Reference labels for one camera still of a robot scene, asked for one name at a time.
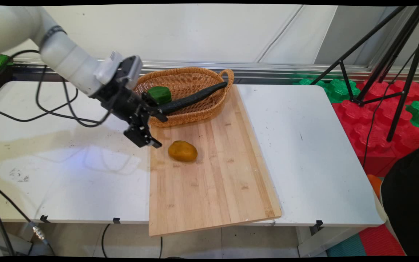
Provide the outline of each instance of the potato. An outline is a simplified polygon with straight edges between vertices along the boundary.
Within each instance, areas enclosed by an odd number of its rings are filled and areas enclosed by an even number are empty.
[[[192,144],[180,140],[172,143],[168,148],[168,154],[173,159],[183,162],[194,161],[198,156],[198,152]]]

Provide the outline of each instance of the basket handle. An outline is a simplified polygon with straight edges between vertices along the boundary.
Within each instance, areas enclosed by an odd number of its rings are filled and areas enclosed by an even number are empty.
[[[224,69],[223,71],[221,71],[221,73],[218,73],[218,76],[222,77],[224,74],[227,75],[228,80],[229,80],[226,86],[226,92],[227,92],[229,91],[229,89],[231,89],[231,86],[234,83],[234,72],[230,69]]]

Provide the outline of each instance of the wooden cutting board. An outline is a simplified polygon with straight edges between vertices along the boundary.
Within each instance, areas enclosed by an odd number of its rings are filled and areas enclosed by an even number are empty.
[[[151,237],[279,218],[281,208],[237,86],[223,110],[205,120],[151,128],[163,146],[151,149]],[[194,145],[198,157],[168,156],[176,140]]]

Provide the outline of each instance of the tripod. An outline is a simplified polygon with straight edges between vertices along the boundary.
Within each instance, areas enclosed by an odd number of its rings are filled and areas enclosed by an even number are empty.
[[[368,40],[371,36],[373,36],[374,33],[379,31],[379,29],[381,29],[392,18],[394,18],[398,13],[400,13],[404,8],[406,8],[406,7],[405,6],[397,7],[392,13],[389,14],[389,16],[387,16],[378,25],[376,25],[375,28],[373,28],[368,34],[366,34],[362,39],[360,39],[352,48],[350,48],[338,60],[336,60],[336,62],[334,62],[331,66],[329,66],[329,68],[327,68],[326,71],[324,71],[320,76],[318,76],[313,82],[310,83],[310,85],[315,85],[319,80],[324,78],[329,72],[331,72],[331,70],[333,70],[334,68],[336,68],[337,65],[339,65],[341,70],[342,70],[342,74],[344,76],[344,81],[346,82],[346,86],[347,86],[347,90],[348,90],[351,102],[357,103],[359,106],[363,106],[367,103],[373,103],[373,102],[377,102],[377,101],[382,101],[382,100],[387,99],[387,98],[393,98],[393,97],[396,97],[396,96],[400,96],[399,104],[397,105],[397,109],[395,111],[395,115],[394,115],[394,118],[392,119],[392,124],[391,124],[391,127],[389,129],[389,133],[387,135],[387,141],[388,142],[392,141],[392,138],[394,136],[394,132],[395,132],[395,129],[397,127],[397,123],[399,121],[400,114],[402,113],[402,110],[404,108],[404,103],[405,103],[405,100],[407,98],[407,95],[408,95],[408,92],[409,92],[409,89],[410,89],[410,85],[413,81],[413,77],[415,75],[416,68],[417,68],[418,63],[419,63],[419,43],[418,43],[418,47],[416,48],[416,50],[412,54],[412,56],[414,55],[414,59],[413,59],[412,64],[410,66],[404,88],[401,92],[397,92],[395,94],[390,94],[390,95],[387,95],[387,96],[386,96],[386,93],[384,93],[384,96],[382,96],[380,98],[376,98],[376,99],[371,99],[371,100],[368,100],[368,101],[363,101],[363,98],[366,95],[366,93],[369,91],[369,89],[371,88],[373,83],[376,81],[376,79],[379,78],[379,80],[378,80],[379,83],[382,83],[382,81],[384,81],[385,76],[387,75],[387,73],[391,69],[392,65],[394,64],[394,61],[399,56],[399,53],[401,52],[402,48],[406,44],[410,35],[412,35],[416,25],[419,22],[419,5],[416,7],[416,9],[412,13],[412,15],[410,16],[408,21],[405,23],[402,30],[399,32],[399,34],[397,35],[394,42],[391,44],[389,49],[386,51],[386,53],[383,56],[383,58],[381,59],[381,61],[376,65],[376,68],[374,69],[373,73],[371,73],[371,76],[369,77],[366,85],[363,87],[362,91],[360,92],[360,94],[356,98],[354,98],[354,95],[352,94],[352,90],[351,90],[351,87],[350,87],[350,84],[349,84],[349,79],[348,79],[346,68],[344,66],[343,61],[351,53],[353,53],[358,47],[360,47],[364,42],[366,42],[366,40]]]

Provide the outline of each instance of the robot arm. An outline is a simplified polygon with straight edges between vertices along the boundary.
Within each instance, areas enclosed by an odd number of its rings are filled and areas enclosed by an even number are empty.
[[[148,127],[150,116],[167,121],[146,93],[133,93],[142,63],[139,56],[123,59],[113,52],[99,62],[76,45],[43,7],[0,5],[0,53],[30,38],[40,48],[43,62],[101,106],[129,123],[124,132],[138,147],[161,146]]]

